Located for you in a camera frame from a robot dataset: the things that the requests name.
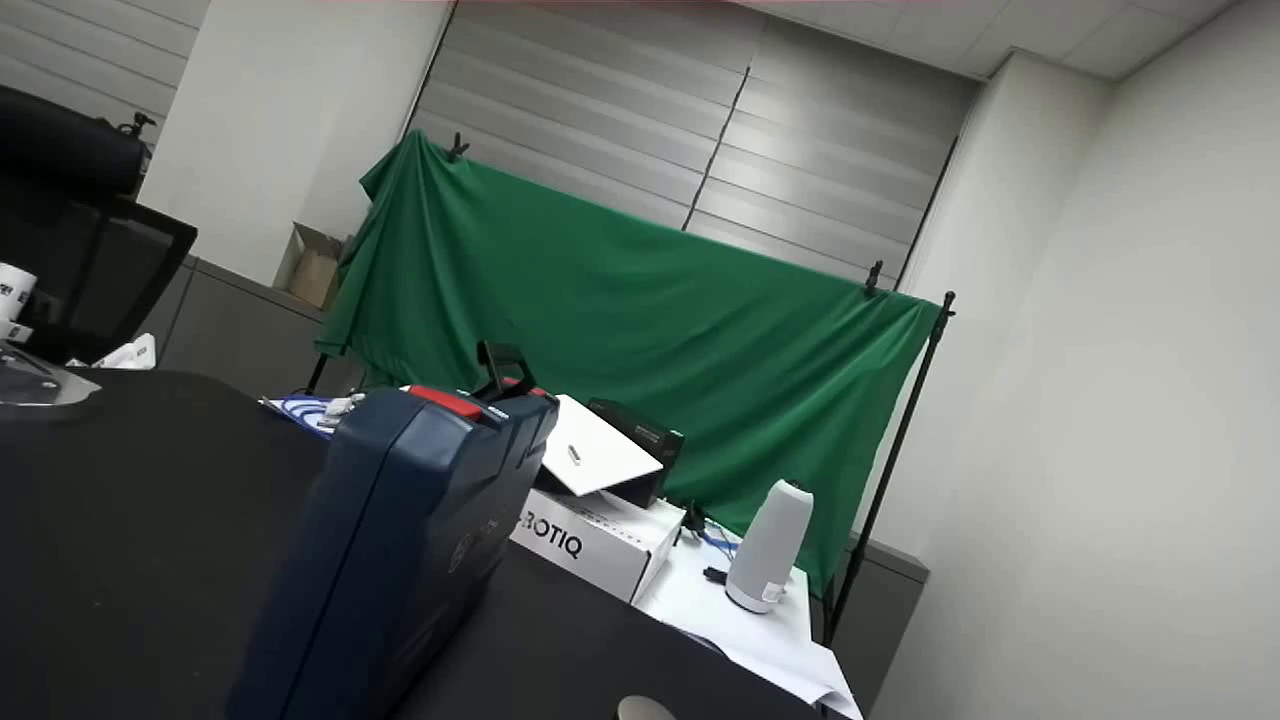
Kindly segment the black backdrop stand pole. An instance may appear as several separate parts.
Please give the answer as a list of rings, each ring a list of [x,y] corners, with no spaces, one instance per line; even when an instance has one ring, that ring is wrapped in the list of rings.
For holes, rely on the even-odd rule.
[[[908,434],[913,434],[913,419],[917,419],[924,385],[928,385],[932,363],[934,363],[934,348],[938,348],[938,341],[945,341],[945,332],[948,332],[948,324],[952,324],[952,316],[955,316],[955,301],[958,301],[958,294],[952,294],[952,288],[938,297],[938,316],[934,316],[934,324],[932,324],[932,332],[928,332],[928,341],[924,341],[924,348],[918,348],[917,370],[913,370],[903,409],[901,409],[901,418],[896,418],[896,424],[891,424],[891,443],[889,443],[889,451],[882,451],[882,461],[881,461],[881,475],[877,475],[877,483],[872,483],[872,505],[869,505],[865,526],[860,526],[860,531],[857,531],[857,544],[853,544],[853,552],[848,552],[842,575],[831,585],[831,594],[829,594],[829,602],[822,602],[818,645],[831,645],[831,640],[837,640],[840,621],[842,621],[842,612],[848,612],[853,585],[857,585],[857,575],[860,575],[860,568],[865,568],[865,558],[869,558],[872,531],[877,531],[877,526],[881,526],[881,512],[882,512],[882,501],[889,501],[889,490],[891,490],[891,475],[896,475],[903,441],[908,441]]]

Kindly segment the brown cardboard box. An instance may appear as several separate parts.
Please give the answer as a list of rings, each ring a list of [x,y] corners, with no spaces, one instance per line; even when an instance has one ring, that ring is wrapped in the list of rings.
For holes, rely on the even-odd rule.
[[[307,226],[297,226],[274,274],[274,288],[307,309],[325,309],[334,283],[344,246]]]

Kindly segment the green backdrop cloth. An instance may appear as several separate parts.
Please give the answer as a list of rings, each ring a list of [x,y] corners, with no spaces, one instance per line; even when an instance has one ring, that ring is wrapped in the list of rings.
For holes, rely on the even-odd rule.
[[[534,385],[684,437],[665,495],[743,527],[779,479],[831,585],[938,309],[665,230],[410,131],[368,173],[316,348],[370,385],[471,389],[483,346]]]

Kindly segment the black office chair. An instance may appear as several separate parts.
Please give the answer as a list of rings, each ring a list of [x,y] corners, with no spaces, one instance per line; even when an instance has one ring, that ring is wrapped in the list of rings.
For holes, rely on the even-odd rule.
[[[36,275],[20,319],[39,362],[131,341],[197,246],[193,226],[134,199],[144,128],[0,87],[0,259]]]

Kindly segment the clear plastic container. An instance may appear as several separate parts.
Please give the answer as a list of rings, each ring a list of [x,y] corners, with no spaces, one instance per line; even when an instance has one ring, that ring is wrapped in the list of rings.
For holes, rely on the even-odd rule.
[[[95,391],[95,379],[56,370],[25,348],[0,346],[0,409],[53,411],[77,409]]]

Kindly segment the white Robotiq cardboard box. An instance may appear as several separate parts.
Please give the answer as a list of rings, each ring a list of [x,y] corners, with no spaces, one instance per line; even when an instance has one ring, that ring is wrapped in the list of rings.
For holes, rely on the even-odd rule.
[[[684,512],[666,501],[631,505],[612,493],[552,495],[531,490],[510,541],[615,602],[636,602],[666,562],[680,526]]]

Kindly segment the white paper sheet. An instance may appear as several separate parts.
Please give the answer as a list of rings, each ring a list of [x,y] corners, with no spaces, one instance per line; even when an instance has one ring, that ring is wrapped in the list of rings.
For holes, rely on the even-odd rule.
[[[661,461],[612,430],[574,395],[555,395],[555,424],[544,447],[544,475],[566,495],[607,493],[655,475]]]

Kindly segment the white plastic bottle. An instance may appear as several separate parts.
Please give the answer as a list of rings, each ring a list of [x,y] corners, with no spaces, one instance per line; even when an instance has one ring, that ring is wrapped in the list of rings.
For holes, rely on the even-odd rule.
[[[791,479],[777,479],[732,558],[725,597],[743,612],[769,616],[777,594],[794,568],[808,526],[812,493]]]

